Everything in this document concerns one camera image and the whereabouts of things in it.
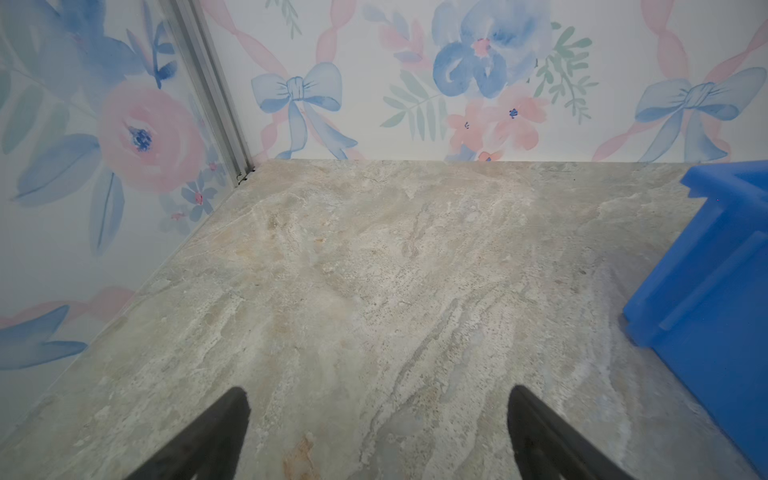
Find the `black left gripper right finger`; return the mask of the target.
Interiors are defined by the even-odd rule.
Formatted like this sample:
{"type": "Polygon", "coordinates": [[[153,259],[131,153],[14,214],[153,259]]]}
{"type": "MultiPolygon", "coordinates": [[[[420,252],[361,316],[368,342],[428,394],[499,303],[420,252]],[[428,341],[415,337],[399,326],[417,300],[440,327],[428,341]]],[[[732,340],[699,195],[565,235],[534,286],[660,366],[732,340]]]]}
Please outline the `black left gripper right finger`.
{"type": "Polygon", "coordinates": [[[632,479],[523,385],[510,391],[507,428],[523,479],[632,479]]]}

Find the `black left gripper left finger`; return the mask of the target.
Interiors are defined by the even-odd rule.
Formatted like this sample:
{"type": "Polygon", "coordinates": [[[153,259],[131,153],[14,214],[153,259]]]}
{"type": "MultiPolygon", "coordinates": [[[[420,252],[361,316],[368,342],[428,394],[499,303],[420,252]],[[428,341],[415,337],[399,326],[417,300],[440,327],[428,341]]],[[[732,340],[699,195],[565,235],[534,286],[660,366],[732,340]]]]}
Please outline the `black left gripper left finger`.
{"type": "Polygon", "coordinates": [[[250,413],[245,390],[230,388],[128,477],[232,479],[250,413]]]}

